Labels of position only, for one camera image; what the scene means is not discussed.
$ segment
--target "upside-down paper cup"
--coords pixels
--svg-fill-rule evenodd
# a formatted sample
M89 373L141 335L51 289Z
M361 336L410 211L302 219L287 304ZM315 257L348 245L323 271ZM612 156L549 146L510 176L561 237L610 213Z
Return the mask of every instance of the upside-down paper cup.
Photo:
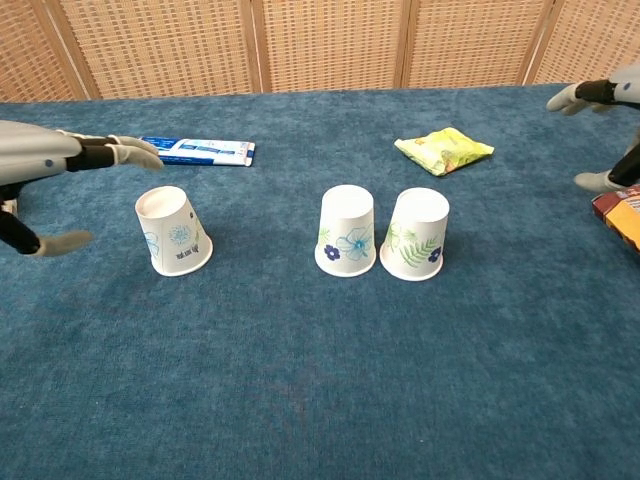
M355 277L373 266L373 196L366 189L338 185L325 192L315 259L323 271L336 277Z
M153 268L167 277L191 273L213 254L213 242L184 190L154 188L136 202L136 214L151 253Z
M410 188L396 201L380 262L402 280L427 280L442 268L449 202L429 188Z

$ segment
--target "green leaf print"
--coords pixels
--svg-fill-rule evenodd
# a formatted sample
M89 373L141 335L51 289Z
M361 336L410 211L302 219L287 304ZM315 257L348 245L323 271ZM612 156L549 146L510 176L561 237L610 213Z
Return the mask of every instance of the green leaf print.
M407 265L418 268L424 262L433 248L436 246L437 238L432 238L422 243L414 243L413 245L405 245L400 249L400 255Z
M391 251L395 252L395 249L398 247L398 244L400 243L400 227L398 227L395 223L392 223L391 225L389 225L385 242L389 245L389 248L391 248Z
M326 227L320 227L320 231L318 232L318 243L329 243L329 229Z

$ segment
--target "blue flower print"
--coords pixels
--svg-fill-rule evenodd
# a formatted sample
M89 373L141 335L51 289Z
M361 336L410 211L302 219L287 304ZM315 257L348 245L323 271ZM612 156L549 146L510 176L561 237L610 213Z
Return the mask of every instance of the blue flower print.
M153 232L144 232L144 238L147 241L147 245L149 246L151 255L157 257L158 253L160 252L160 247L158 246L158 236Z
M440 258L441 253L442 253L442 247L436 248L433 252L431 252L431 255L429 256L429 261L431 263L437 262L438 258Z
M338 250L336 247L333 247L331 245L326 245L324 247L324 253L327 254L327 258L332 262L340 258L340 250Z
M169 231L169 238L176 245L184 245L191 239L191 229L186 225L177 225Z
M367 228L354 228L347 236L336 240L341 252L347 254L349 260L357 262L362 257L368 257L368 251L373 243L373 224Z

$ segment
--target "fern leaf pattern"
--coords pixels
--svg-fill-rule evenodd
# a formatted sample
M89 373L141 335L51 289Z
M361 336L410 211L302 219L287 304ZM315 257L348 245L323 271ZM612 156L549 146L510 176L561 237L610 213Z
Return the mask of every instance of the fern leaf pattern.
M431 255L437 244L437 238L432 238L422 243L404 245L400 248L400 255L407 265L418 268Z
M329 242L329 229L326 227L321 227L318 232L318 243L328 243Z

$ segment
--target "cardboard box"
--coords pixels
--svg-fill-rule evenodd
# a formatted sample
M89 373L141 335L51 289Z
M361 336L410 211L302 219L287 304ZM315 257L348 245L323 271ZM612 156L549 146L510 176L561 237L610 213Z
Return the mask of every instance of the cardboard box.
M596 216L640 253L640 185L592 200Z

